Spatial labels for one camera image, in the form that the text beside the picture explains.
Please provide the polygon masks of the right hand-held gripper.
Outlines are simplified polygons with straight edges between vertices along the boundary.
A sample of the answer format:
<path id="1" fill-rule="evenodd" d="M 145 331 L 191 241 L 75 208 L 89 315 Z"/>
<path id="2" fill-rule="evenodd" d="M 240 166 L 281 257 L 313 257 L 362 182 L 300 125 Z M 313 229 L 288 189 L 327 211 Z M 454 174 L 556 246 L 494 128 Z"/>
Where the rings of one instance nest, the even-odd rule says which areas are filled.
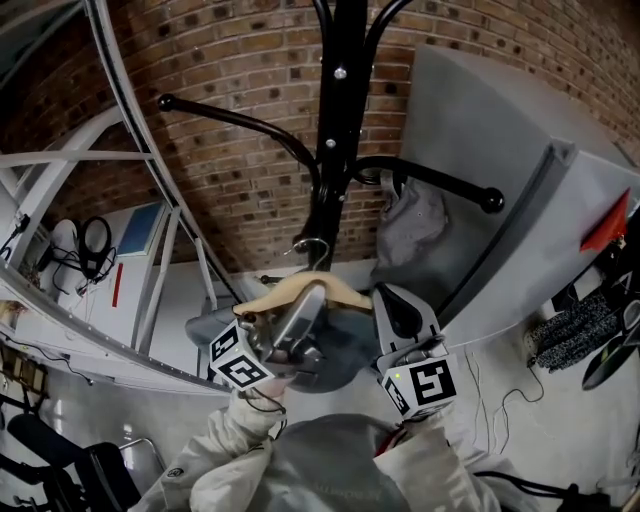
<path id="1" fill-rule="evenodd" d="M 375 285 L 372 303 L 379 383 L 401 417 L 417 420 L 449 405 L 457 396 L 457 363 L 431 306 L 385 283 Z"/>

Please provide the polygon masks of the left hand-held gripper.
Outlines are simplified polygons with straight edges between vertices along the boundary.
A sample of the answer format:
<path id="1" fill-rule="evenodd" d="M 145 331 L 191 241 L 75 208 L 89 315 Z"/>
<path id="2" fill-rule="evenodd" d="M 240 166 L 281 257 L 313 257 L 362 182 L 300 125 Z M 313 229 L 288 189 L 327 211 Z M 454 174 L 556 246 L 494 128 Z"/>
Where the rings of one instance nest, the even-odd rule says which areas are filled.
<path id="1" fill-rule="evenodd" d="M 210 368 L 240 391 L 276 378 L 313 383 L 325 357 L 311 329 L 325 305 L 325 286 L 309 284 L 274 312 L 243 314 L 211 342 Z"/>

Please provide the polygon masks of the grey t-shirt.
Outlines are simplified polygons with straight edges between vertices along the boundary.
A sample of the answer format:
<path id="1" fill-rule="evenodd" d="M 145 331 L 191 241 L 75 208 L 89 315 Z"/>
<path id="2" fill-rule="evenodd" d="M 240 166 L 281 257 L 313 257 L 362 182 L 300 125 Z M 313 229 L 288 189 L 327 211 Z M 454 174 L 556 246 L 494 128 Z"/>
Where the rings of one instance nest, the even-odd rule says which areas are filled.
<path id="1" fill-rule="evenodd" d="M 186 322 L 186 335 L 201 352 L 208 354 L 210 343 L 235 319 L 231 307 L 205 313 Z M 306 382 L 301 376 L 291 382 L 291 388 L 297 392 L 337 391 L 381 355 L 374 321 L 368 313 L 343 308 L 325 309 L 314 322 L 311 334 L 325 362 L 313 382 Z"/>

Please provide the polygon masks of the wooden clothes hanger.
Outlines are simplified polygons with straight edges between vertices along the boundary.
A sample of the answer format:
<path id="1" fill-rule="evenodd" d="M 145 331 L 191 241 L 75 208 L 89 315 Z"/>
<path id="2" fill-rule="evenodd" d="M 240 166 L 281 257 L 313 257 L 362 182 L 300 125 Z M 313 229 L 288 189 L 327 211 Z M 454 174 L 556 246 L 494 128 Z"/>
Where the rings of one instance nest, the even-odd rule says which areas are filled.
<path id="1" fill-rule="evenodd" d="M 236 316 L 247 313 L 264 313 L 294 303 L 303 290 L 311 284 L 319 284 L 325 289 L 325 296 L 329 302 L 361 310 L 373 309 L 372 299 L 355 291 L 343 280 L 331 272 L 319 271 L 318 267 L 329 256 L 330 246 L 321 238 L 305 238 L 293 245 L 294 249 L 307 243 L 319 243 L 324 247 L 324 253 L 312 264 L 311 271 L 292 274 L 277 283 L 269 293 L 249 302 L 232 307 Z"/>

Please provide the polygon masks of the person's right forearm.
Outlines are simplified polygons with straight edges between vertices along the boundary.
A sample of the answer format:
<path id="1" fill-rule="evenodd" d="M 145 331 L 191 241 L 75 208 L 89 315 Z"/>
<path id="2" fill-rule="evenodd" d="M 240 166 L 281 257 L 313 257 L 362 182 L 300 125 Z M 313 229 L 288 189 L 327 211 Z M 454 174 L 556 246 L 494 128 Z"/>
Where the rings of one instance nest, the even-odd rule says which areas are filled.
<path id="1" fill-rule="evenodd" d="M 451 404 L 404 425 L 404 440 L 374 458 L 411 512 L 541 512 L 534 497 L 489 472 L 517 475 L 506 457 L 472 443 L 466 414 Z"/>

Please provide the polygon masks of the person's left forearm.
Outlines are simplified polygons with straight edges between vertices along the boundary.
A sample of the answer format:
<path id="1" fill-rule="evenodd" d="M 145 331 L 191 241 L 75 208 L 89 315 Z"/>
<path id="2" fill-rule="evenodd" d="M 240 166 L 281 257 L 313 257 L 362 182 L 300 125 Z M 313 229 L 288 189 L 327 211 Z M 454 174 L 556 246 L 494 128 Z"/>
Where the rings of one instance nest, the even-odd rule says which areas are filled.
<path id="1" fill-rule="evenodd" d="M 286 420 L 287 385 L 233 392 L 128 512 L 247 512 L 272 455 L 269 431 Z"/>

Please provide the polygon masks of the grey hanging bag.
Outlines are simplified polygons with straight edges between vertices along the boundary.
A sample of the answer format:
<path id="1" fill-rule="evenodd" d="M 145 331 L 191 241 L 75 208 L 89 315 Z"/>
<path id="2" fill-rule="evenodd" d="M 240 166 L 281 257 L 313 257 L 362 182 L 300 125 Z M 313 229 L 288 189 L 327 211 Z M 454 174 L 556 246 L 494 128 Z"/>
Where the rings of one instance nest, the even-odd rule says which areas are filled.
<path id="1" fill-rule="evenodd" d="M 445 232 L 448 215 L 442 193 L 415 178 L 401 181 L 384 171 L 385 205 L 376 232 L 374 282 L 407 287 L 426 274 L 430 253 Z"/>

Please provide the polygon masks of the person's torso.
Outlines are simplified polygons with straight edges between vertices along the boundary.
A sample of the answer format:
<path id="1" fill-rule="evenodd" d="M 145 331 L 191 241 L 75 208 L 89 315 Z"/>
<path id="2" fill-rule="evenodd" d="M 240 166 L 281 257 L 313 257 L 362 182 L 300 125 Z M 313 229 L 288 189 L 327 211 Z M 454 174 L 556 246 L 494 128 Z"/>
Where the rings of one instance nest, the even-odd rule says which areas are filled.
<path id="1" fill-rule="evenodd" d="M 410 512 L 374 458 L 393 428 L 360 414 L 299 422 L 273 444 L 246 512 Z"/>

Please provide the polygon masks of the white box with blue panel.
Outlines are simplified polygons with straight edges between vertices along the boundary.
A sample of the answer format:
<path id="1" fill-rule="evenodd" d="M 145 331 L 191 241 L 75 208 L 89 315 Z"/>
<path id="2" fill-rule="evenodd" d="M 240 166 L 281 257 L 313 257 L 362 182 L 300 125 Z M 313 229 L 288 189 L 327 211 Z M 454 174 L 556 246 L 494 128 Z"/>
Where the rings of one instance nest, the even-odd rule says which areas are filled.
<path id="1" fill-rule="evenodd" d="M 158 231 L 167 217 L 164 202 L 148 203 L 106 215 L 116 248 L 114 276 L 109 279 L 112 308 L 134 312 L 157 249 Z"/>

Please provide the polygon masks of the grey cabinet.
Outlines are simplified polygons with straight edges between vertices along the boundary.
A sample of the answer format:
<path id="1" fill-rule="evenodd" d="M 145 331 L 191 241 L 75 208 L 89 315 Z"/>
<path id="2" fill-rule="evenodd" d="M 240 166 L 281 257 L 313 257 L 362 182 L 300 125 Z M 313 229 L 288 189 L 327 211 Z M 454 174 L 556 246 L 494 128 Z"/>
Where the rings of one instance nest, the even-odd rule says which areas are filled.
<path id="1" fill-rule="evenodd" d="M 548 84 L 456 50 L 415 53 L 401 156 L 502 192 L 487 214 L 442 193 L 448 224 L 426 274 L 404 287 L 434 310 L 450 345 L 491 339 L 556 295 L 596 257 L 582 240 L 640 171 Z"/>

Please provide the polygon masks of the black coat rack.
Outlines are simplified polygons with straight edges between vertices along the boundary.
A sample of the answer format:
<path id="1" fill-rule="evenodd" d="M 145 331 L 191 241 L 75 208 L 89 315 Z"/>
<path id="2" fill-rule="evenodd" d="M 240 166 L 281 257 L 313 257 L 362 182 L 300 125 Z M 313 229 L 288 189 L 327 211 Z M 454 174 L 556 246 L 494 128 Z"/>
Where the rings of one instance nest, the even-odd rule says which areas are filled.
<path id="1" fill-rule="evenodd" d="M 322 40 L 322 72 L 317 146 L 310 152 L 294 135 L 266 121 L 218 107 L 163 94 L 163 112 L 181 112 L 226 122 L 269 136 L 311 177 L 310 213 L 292 248 L 308 257 L 311 270 L 327 271 L 333 259 L 343 203 L 352 181 L 365 185 L 377 179 L 369 169 L 410 177 L 478 205 L 487 214 L 501 212 L 505 199 L 496 188 L 483 188 L 435 169 L 390 156 L 358 157 L 358 146 L 374 59 L 392 19 L 411 0 L 390 0 L 369 22 L 368 0 L 313 0 Z"/>

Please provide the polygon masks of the brown wooden frames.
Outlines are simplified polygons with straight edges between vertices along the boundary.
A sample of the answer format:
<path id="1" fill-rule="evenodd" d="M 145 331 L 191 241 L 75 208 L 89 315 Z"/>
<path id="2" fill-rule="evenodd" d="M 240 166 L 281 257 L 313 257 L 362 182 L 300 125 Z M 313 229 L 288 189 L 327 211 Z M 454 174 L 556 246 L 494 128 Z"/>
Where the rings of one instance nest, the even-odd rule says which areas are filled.
<path id="1" fill-rule="evenodd" d="M 47 368 L 22 352 L 0 343 L 0 374 L 39 398 L 48 398 Z"/>

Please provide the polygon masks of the red triangular sign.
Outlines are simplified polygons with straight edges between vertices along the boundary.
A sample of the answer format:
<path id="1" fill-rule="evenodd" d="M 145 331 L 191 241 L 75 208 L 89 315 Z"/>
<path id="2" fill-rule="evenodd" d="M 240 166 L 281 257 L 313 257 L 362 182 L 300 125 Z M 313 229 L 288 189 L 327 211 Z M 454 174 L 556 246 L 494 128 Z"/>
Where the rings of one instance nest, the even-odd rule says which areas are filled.
<path id="1" fill-rule="evenodd" d="M 627 207 L 631 189 L 628 188 L 609 209 L 606 215 L 582 240 L 580 251 L 600 253 L 610 242 L 627 233 Z"/>

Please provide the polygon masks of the white metal shelf rack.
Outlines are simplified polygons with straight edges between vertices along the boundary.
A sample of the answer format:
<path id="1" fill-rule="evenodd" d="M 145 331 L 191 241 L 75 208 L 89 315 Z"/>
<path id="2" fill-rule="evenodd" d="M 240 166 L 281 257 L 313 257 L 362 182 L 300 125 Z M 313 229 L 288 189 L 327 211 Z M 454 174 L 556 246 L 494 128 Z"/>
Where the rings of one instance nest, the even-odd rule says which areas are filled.
<path id="1" fill-rule="evenodd" d="M 0 341 L 45 364 L 91 380 L 164 391 L 227 394 L 207 378 L 207 359 L 185 336 L 172 259 L 179 234 L 193 244 L 196 298 L 243 301 L 206 240 L 161 155 L 125 69 L 107 0 L 0 2 L 0 120 L 3 92 L 29 58 L 78 13 L 91 27 L 108 81 L 107 103 L 46 148 L 0 154 Z M 83 163 L 137 163 L 152 177 L 167 217 L 134 312 L 109 303 L 116 248 L 107 214 L 91 213 L 55 234 L 43 219 Z"/>

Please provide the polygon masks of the black metal frame chair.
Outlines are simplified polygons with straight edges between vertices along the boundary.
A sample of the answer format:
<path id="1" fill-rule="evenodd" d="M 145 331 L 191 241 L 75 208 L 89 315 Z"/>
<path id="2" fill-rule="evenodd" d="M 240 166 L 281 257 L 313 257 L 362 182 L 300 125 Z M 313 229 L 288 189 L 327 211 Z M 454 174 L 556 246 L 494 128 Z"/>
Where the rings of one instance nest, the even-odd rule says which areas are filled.
<path id="1" fill-rule="evenodd" d="M 166 469 L 148 438 L 80 447 L 27 413 L 9 421 L 8 433 L 45 464 L 31 466 L 0 454 L 0 474 L 40 485 L 45 501 L 15 497 L 13 505 L 0 501 L 0 512 L 127 512 L 143 494 L 134 475 L 146 470 L 155 479 Z"/>

